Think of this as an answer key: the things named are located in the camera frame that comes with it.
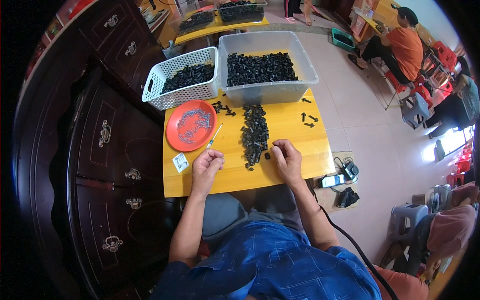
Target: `gray plastic stool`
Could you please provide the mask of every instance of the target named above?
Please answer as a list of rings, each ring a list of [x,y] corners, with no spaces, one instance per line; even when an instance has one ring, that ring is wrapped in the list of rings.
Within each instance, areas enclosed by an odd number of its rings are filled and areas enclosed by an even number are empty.
[[[412,104],[411,108],[407,106],[407,102]],[[428,105],[425,99],[423,99],[423,97],[419,93],[415,92],[408,95],[407,97],[400,100],[400,104],[402,105],[401,110],[403,121],[410,125],[413,130],[417,129],[427,120],[429,116]],[[422,117],[422,120],[420,122],[417,122],[414,119],[417,115]]]
[[[411,240],[415,227],[428,215],[428,206],[422,204],[407,203],[402,206],[395,206],[392,209],[392,216],[394,218],[394,232],[390,236],[390,240]],[[400,226],[405,228],[404,223],[401,224],[402,217],[407,217],[410,220],[410,227],[406,234],[399,234]]]

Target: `metal drawer pull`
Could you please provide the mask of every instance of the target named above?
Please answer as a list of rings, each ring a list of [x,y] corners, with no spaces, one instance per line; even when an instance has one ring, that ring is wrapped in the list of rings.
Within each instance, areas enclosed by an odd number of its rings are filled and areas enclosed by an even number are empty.
[[[130,46],[128,46],[127,48],[127,51],[125,51],[125,56],[128,56],[129,54],[133,55],[135,54],[135,52],[137,52],[137,45],[135,44],[135,42],[131,42]]]
[[[125,172],[125,177],[133,180],[141,180],[140,172],[137,169],[131,168],[130,171]]]
[[[105,244],[103,244],[103,250],[109,250],[110,252],[116,252],[120,245],[123,245],[123,241],[119,239],[116,235],[111,235],[105,239]]]
[[[127,204],[130,205],[132,209],[139,209],[140,207],[142,207],[142,199],[140,198],[127,199]]]
[[[115,25],[117,25],[117,23],[119,22],[118,18],[117,18],[117,15],[113,15],[110,19],[108,19],[108,21],[105,22],[105,24],[103,24],[103,26],[105,28],[107,27],[115,27]]]
[[[103,148],[103,144],[110,143],[110,136],[112,135],[112,128],[108,124],[107,120],[102,122],[102,130],[100,131],[100,139],[98,140],[98,146]]]

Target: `phone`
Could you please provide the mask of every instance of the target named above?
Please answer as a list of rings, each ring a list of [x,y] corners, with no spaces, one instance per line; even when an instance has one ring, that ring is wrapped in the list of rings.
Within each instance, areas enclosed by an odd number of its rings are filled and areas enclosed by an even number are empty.
[[[345,177],[343,174],[327,176],[322,179],[322,188],[329,188],[345,183]]]

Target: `white plastic basket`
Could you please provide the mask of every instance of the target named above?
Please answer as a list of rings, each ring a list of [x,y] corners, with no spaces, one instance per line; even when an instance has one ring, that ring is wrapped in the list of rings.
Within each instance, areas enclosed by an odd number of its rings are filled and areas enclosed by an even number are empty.
[[[162,94],[163,85],[167,78],[187,66],[199,63],[213,64],[213,78],[201,84],[194,84]],[[207,100],[218,96],[218,49],[208,47],[185,53],[172,59],[156,64],[150,70],[142,93],[142,101],[148,102],[159,110],[174,108],[190,100]]]

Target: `gray pants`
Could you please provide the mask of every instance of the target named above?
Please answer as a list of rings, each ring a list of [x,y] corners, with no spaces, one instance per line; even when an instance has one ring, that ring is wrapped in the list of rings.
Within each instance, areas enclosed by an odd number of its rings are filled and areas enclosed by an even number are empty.
[[[254,220],[274,222],[303,231],[295,197],[286,184],[280,184],[257,189],[255,205],[249,213],[240,201],[228,193],[208,195],[202,238],[212,251],[235,226]]]

